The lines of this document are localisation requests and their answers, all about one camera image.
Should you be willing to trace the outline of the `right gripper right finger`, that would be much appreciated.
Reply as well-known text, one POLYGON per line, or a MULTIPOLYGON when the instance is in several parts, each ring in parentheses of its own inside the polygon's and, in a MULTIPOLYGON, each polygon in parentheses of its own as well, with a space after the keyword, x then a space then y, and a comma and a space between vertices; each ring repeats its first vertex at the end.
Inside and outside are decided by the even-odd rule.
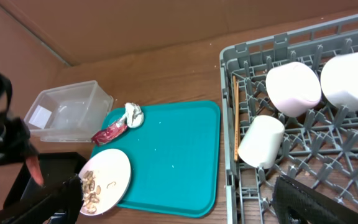
POLYGON ((358 224, 358 213, 287 175, 277 177, 272 207, 280 224, 358 224))

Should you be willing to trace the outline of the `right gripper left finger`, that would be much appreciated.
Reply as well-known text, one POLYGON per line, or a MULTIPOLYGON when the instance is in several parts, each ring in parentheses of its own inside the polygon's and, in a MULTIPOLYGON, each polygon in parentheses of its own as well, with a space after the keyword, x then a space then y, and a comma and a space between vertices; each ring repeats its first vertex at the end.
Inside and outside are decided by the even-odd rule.
POLYGON ((83 206, 82 182, 78 175, 57 182, 0 210, 0 224, 76 223, 83 206))

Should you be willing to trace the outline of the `pile of peanuts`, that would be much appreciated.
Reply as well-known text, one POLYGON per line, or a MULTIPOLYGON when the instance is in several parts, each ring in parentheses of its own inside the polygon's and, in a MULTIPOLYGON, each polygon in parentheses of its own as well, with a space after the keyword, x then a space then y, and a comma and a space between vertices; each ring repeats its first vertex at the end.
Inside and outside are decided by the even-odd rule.
POLYGON ((95 214, 100 203, 100 185, 96 184, 96 175, 92 170, 87 170, 82 180, 83 208, 87 214, 95 214))

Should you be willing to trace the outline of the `orange carrot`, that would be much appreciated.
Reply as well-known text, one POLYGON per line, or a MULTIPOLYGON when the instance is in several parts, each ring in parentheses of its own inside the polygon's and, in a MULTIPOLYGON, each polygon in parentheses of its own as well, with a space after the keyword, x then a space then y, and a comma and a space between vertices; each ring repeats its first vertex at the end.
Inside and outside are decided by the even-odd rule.
POLYGON ((29 170, 30 175, 39 186, 43 186, 44 178, 40 170, 39 159, 37 156, 29 156, 25 159, 25 164, 29 170))

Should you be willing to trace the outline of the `large white plate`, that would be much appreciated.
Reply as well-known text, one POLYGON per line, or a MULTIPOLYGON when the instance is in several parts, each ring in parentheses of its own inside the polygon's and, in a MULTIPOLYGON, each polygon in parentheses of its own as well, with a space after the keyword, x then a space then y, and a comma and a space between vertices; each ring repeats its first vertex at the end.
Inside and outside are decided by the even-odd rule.
POLYGON ((81 208, 80 213, 87 216, 96 216, 115 207, 125 195, 131 181, 131 163, 124 152, 118 149, 107 149, 93 156, 81 169, 80 179, 87 170, 96 175, 96 184, 100 185, 100 203, 97 212, 87 214, 81 208))

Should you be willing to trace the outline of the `red snack wrapper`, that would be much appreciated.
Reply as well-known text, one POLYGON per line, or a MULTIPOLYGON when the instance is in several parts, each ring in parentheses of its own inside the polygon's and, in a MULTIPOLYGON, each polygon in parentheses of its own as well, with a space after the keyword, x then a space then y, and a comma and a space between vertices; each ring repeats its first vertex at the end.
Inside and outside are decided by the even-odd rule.
POLYGON ((127 129, 127 124, 124 119, 118 119, 109 125, 106 129, 98 131, 92 138, 91 141, 97 146, 101 146, 111 142, 113 139, 120 136, 127 129))

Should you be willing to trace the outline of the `wooden chopstick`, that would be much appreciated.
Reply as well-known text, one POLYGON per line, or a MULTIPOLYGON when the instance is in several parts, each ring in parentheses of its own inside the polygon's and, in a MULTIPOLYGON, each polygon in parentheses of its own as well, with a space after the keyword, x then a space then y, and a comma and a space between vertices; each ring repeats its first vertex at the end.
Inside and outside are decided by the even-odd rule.
POLYGON ((235 118, 234 118, 234 161, 237 162, 239 158, 239 84, 236 76, 232 77, 234 85, 234 102, 235 102, 235 118))

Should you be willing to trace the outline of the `white tissue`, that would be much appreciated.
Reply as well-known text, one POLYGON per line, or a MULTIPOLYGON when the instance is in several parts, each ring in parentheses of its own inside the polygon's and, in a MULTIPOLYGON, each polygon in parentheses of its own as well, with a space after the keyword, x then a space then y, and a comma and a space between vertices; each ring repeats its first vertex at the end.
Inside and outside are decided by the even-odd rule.
POLYGON ((141 107, 135 103, 126 103, 126 123, 129 128, 138 128, 144 122, 144 113, 141 107))

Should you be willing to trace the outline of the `pink bowl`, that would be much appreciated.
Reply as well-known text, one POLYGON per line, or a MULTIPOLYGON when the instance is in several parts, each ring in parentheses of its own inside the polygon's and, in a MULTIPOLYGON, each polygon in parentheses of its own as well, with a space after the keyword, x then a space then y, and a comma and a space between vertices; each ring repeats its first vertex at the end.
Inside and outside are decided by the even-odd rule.
POLYGON ((266 90, 276 109, 288 117, 298 117, 321 100, 321 85, 309 66, 290 62, 267 73, 266 90))

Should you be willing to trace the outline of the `white bowl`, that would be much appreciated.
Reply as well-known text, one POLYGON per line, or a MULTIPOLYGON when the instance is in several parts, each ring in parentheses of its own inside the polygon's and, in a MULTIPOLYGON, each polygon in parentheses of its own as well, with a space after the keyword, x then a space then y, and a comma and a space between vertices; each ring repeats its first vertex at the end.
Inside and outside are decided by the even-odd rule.
POLYGON ((325 98, 333 106, 358 111, 358 52, 338 55, 326 62, 320 84, 325 98))

